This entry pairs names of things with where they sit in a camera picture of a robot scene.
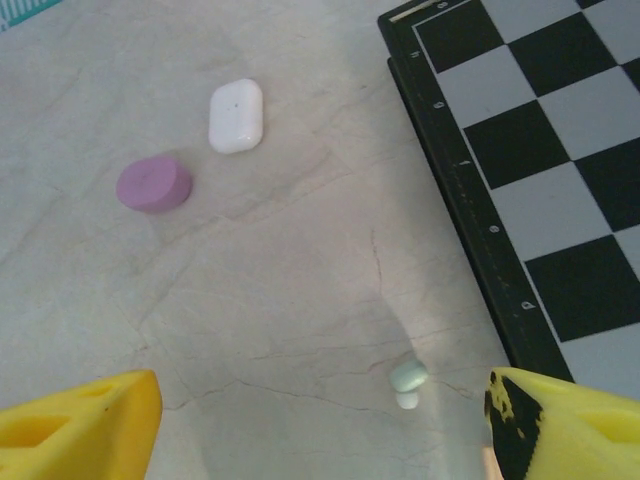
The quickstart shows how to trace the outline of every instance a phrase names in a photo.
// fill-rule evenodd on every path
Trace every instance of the white marble table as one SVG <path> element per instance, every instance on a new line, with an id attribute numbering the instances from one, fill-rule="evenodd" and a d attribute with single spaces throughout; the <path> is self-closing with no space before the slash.
<path id="1" fill-rule="evenodd" d="M 397 2 L 65 0 L 0 35 L 0 406 L 152 368 L 152 480 L 484 477 L 506 360 L 387 71 Z M 208 99 L 241 77 L 266 136 L 224 157 Z M 125 209 L 165 151 L 190 200 Z"/>

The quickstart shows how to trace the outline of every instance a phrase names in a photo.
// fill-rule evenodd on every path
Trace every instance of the pink round disc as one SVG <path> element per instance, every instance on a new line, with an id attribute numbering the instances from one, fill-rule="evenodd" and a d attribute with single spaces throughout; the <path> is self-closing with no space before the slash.
<path id="1" fill-rule="evenodd" d="M 146 213 L 171 210 L 191 193 L 191 174 L 175 157 L 158 155 L 138 160 L 125 168 L 116 184 L 124 205 Z"/>

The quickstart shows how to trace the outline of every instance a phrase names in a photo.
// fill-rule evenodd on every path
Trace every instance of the white square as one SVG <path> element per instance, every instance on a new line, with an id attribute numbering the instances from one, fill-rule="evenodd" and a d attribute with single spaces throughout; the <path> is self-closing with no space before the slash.
<path id="1" fill-rule="evenodd" d="M 618 63 L 640 57 L 640 1 L 608 0 L 584 14 Z"/>
<path id="2" fill-rule="evenodd" d="M 575 0 L 482 0 L 505 42 L 578 13 Z"/>
<path id="3" fill-rule="evenodd" d="M 640 279 L 640 225 L 617 232 L 616 240 L 631 268 Z"/>
<path id="4" fill-rule="evenodd" d="M 560 344 L 580 385 L 640 400 L 640 324 Z"/>
<path id="5" fill-rule="evenodd" d="M 539 101 L 572 160 L 640 136 L 640 95 L 620 67 Z"/>
<path id="6" fill-rule="evenodd" d="M 611 234 L 573 162 L 497 188 L 491 196 L 524 261 Z"/>
<path id="7" fill-rule="evenodd" d="M 450 68 L 438 81 L 461 128 L 536 98 L 506 45 Z"/>

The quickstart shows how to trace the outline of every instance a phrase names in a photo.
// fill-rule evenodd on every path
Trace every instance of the chessboard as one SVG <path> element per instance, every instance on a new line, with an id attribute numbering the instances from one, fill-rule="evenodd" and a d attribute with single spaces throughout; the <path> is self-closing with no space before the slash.
<path id="1" fill-rule="evenodd" d="M 512 364 L 640 399 L 640 0 L 414 1 L 379 26 Z"/>

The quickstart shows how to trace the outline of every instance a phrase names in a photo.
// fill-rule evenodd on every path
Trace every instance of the black square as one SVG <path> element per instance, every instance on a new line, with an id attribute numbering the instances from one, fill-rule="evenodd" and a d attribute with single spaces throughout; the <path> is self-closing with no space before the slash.
<path id="1" fill-rule="evenodd" d="M 467 127 L 465 132 L 491 188 L 569 161 L 535 100 Z"/>
<path id="2" fill-rule="evenodd" d="M 640 138 L 575 163 L 613 231 L 640 224 Z"/>
<path id="3" fill-rule="evenodd" d="M 604 0 L 578 0 L 578 5 L 582 8 L 588 8 L 594 6 L 596 3 L 603 2 Z"/>
<path id="4" fill-rule="evenodd" d="M 438 73 L 504 44 L 479 0 L 471 0 L 416 29 Z"/>
<path id="5" fill-rule="evenodd" d="M 640 92 L 640 58 L 625 63 L 622 68 L 627 72 L 629 78 Z"/>
<path id="6" fill-rule="evenodd" d="M 640 321 L 640 281 L 613 236 L 526 265 L 563 342 Z"/>
<path id="7" fill-rule="evenodd" d="M 522 37 L 509 48 L 539 97 L 616 66 L 582 13 Z"/>

